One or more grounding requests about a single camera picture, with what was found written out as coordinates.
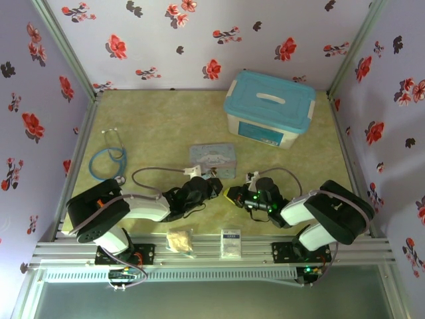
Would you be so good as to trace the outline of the cartoon dog tin box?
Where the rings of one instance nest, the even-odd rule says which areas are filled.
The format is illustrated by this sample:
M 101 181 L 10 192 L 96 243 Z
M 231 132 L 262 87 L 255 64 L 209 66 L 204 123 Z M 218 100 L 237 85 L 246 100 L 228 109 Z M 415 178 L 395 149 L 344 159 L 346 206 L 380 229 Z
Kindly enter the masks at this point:
M 192 166 L 200 166 L 204 174 L 214 172 L 220 179 L 236 177 L 236 152 L 234 144 L 197 144 L 189 148 L 189 161 Z

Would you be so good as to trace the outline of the white flat packet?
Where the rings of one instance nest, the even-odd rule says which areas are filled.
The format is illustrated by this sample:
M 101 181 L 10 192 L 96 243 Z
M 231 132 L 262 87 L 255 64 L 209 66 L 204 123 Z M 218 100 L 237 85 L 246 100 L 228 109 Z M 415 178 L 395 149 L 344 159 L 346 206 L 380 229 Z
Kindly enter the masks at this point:
M 223 229 L 221 231 L 220 257 L 222 259 L 240 259 L 242 257 L 240 229 Z

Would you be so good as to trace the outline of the clear bag with beige content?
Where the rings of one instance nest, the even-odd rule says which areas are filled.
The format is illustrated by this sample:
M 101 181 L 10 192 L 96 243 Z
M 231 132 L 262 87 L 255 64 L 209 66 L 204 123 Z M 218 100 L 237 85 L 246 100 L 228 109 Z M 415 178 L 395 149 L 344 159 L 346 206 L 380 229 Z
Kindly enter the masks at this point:
M 166 234 L 166 249 L 194 259 L 196 254 L 193 250 L 192 238 L 192 229 L 170 229 Z

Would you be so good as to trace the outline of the blue stethoscope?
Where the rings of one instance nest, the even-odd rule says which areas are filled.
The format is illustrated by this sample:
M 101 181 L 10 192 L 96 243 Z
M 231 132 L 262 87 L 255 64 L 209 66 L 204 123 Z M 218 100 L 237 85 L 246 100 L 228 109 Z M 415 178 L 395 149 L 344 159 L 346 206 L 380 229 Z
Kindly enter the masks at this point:
M 127 157 L 127 150 L 124 146 L 124 143 L 122 142 L 122 139 L 120 137 L 120 134 L 118 132 L 117 128 L 109 128 L 107 130 L 101 131 L 102 136 L 104 138 L 104 142 L 106 147 L 97 153 L 95 153 L 88 163 L 88 171 L 90 175 L 97 181 L 103 182 L 107 179 L 114 179 L 118 182 L 118 185 L 122 186 L 126 183 L 126 177 L 124 176 L 128 157 Z M 119 142 L 119 146 L 112 147 L 109 143 L 109 136 L 115 136 Z M 94 171 L 94 161 L 97 159 L 97 157 L 101 156 L 102 154 L 107 153 L 110 161 L 112 163 L 118 164 L 117 171 L 111 176 L 111 177 L 100 177 L 95 171 Z

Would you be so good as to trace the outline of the small circuit board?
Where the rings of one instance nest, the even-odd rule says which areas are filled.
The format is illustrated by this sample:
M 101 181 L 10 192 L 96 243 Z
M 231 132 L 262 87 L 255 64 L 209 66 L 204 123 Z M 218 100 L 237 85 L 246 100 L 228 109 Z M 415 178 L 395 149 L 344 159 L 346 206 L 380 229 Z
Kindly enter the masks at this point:
M 109 285 L 115 291 L 125 291 L 140 283 L 139 272 L 128 267 L 110 270 L 108 273 Z
M 296 282 L 302 286 L 312 287 L 323 275 L 321 267 L 317 266 L 303 266 L 297 267 Z

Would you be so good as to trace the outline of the storage box with blue lid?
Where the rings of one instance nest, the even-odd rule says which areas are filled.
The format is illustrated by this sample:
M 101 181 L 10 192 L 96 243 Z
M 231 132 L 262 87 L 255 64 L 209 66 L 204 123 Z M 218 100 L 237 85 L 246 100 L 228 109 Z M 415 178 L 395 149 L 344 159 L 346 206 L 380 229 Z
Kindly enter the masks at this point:
M 315 99 L 310 86 L 243 70 L 224 101 L 228 131 L 287 150 L 309 129 Z

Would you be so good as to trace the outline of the aluminium frame beam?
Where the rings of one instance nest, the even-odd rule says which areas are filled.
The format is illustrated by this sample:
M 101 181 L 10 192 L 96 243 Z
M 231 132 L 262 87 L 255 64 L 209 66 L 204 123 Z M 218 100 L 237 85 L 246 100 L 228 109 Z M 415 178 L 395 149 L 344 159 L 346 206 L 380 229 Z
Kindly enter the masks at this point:
M 165 248 L 165 235 L 148 234 L 132 239 L 134 243 L 155 245 L 153 266 L 157 268 L 195 267 L 273 267 L 272 243 L 290 241 L 289 236 L 243 236 L 240 259 L 220 257 L 219 235 L 194 235 L 192 238 L 195 258 L 172 253 Z M 396 259 L 385 238 L 362 236 L 352 245 L 331 243 L 329 248 L 335 257 L 334 266 L 394 265 Z M 94 243 L 78 243 L 74 237 L 61 236 L 54 242 L 36 244 L 29 268 L 93 267 L 97 247 Z

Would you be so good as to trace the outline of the aluminium side rail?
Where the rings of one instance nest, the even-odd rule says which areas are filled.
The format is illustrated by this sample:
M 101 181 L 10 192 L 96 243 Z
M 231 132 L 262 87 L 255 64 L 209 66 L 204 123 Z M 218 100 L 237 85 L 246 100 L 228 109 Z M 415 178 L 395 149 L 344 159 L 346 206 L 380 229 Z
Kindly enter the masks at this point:
M 328 90 L 325 93 L 331 108 L 333 121 L 335 123 L 341 151 L 343 153 L 343 158 L 353 193 L 359 196 L 361 199 L 365 200 L 367 203 L 370 203 L 369 197 L 367 196 L 365 176 L 361 167 L 359 166 L 359 159 L 355 152 L 353 143 L 350 137 L 346 134 L 342 121 L 340 121 L 338 118 L 333 96 Z
M 46 233 L 47 241 L 54 242 L 59 228 L 63 225 L 64 218 L 66 216 L 66 202 L 72 197 L 72 192 L 76 184 L 78 173 L 82 165 L 82 160 L 84 158 L 84 153 L 88 144 L 92 126 L 96 117 L 96 112 L 99 107 L 99 104 L 102 100 L 102 93 L 97 93 L 93 102 L 89 103 L 87 107 L 87 112 L 82 123 L 82 128 L 78 135 L 78 140 L 76 147 L 71 159 L 70 169 L 65 180 L 64 188 L 62 190 L 60 200 L 58 202 L 58 207 L 54 216 L 54 221 Z

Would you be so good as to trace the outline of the aluminium corner post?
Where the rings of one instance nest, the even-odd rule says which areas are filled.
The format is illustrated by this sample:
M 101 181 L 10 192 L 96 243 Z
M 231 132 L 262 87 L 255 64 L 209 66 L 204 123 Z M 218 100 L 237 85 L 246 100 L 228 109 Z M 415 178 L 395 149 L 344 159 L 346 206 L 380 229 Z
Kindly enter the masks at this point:
M 327 90 L 328 98 L 334 97 L 335 93 L 338 91 L 343 79 L 348 73 L 350 63 L 361 50 L 363 43 L 366 41 L 369 33 L 372 31 L 373 27 L 379 20 L 379 17 L 388 2 L 390 2 L 390 0 L 371 0 L 371 4 L 365 20 L 357 32 L 349 51 L 343 60 L 342 65 L 339 67 L 339 70 L 335 75 L 333 82 L 331 83 L 331 86 Z
M 89 78 L 82 67 L 82 64 L 78 60 L 74 49 L 70 45 L 68 39 L 60 23 L 55 17 L 50 5 L 47 3 L 47 0 L 30 0 L 33 4 L 33 7 L 36 9 L 47 29 L 49 30 L 51 36 L 53 37 L 56 45 L 60 49 L 62 55 L 66 59 L 69 67 L 72 69 L 74 75 L 77 77 L 80 85 L 83 87 L 87 96 L 91 101 L 95 101 L 97 94 L 90 84 Z

